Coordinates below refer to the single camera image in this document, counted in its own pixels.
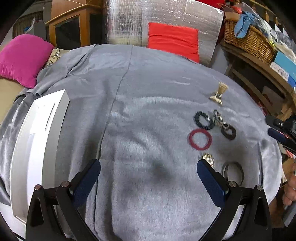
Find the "person's right hand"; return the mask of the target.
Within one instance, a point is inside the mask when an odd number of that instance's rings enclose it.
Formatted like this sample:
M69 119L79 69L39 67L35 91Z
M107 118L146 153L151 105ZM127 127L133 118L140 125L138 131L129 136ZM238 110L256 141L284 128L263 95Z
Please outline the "person's right hand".
M290 206L296 200L295 164L293 164L292 170L287 173L286 178L287 184L284 186L282 201L284 205Z

